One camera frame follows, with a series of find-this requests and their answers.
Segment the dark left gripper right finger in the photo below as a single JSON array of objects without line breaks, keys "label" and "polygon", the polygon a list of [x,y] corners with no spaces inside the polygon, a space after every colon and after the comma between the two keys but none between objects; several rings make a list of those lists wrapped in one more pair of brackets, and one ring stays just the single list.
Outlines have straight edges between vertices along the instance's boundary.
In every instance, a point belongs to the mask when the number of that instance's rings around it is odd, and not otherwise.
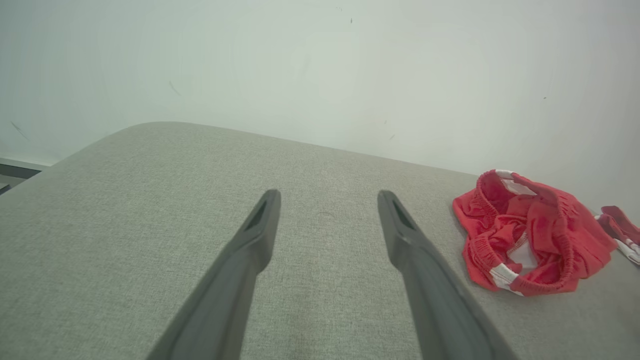
[{"label": "dark left gripper right finger", "polygon": [[377,208],[389,260],[403,278],[423,360],[518,360],[400,199],[381,190]]}]

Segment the red shirt with white sleeves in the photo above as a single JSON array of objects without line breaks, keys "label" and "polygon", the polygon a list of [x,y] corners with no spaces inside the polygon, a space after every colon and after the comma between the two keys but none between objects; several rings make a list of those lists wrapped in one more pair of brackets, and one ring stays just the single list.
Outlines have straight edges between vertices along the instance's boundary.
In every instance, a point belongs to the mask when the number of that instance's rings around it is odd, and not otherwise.
[{"label": "red shirt with white sleeves", "polygon": [[640,227],[631,223],[626,214],[613,205],[603,206],[601,214],[597,214],[595,219],[617,243],[618,251],[640,267]]}]

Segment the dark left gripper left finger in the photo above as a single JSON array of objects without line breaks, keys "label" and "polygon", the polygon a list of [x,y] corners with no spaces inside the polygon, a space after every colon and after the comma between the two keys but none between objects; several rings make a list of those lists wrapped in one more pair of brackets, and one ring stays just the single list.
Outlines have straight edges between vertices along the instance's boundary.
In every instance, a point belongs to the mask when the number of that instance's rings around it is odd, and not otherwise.
[{"label": "dark left gripper left finger", "polygon": [[258,275],[274,252],[281,193],[266,191],[146,360],[239,360]]}]

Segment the red shorts with white stripes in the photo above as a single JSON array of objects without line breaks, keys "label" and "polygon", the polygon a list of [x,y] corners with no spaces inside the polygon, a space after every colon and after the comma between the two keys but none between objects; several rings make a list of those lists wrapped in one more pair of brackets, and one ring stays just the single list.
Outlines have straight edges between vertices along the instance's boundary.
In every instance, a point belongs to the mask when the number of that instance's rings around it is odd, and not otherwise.
[{"label": "red shorts with white stripes", "polygon": [[467,236],[471,280],[490,291],[533,297],[576,291],[601,271],[617,242],[572,194],[516,172],[490,170],[452,209]]}]

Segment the wall skirting board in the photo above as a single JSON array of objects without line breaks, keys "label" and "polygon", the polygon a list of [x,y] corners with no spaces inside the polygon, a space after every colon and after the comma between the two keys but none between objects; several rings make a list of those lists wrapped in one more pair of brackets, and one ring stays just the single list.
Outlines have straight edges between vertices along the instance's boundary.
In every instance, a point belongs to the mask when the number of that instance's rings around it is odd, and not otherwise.
[{"label": "wall skirting board", "polygon": [[47,165],[36,164],[32,162],[16,161],[9,158],[0,157],[0,175],[30,179],[48,168]]}]

